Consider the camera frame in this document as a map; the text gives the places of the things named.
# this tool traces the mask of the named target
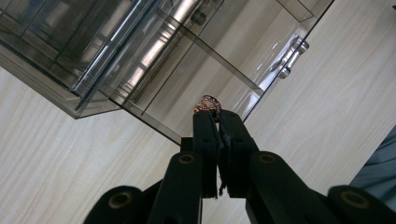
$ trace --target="light wood surface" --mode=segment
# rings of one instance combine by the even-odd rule
[[[322,193],[347,184],[396,123],[391,0],[336,0],[310,50],[247,121]],[[0,73],[0,223],[81,223],[108,189],[145,189],[178,148],[123,111],[73,120]],[[205,200],[203,223],[247,223],[244,202]]]

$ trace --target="transparent storage box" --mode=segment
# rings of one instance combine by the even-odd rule
[[[332,0],[4,0],[0,65],[74,118],[125,109],[176,143],[203,95],[246,119]]]

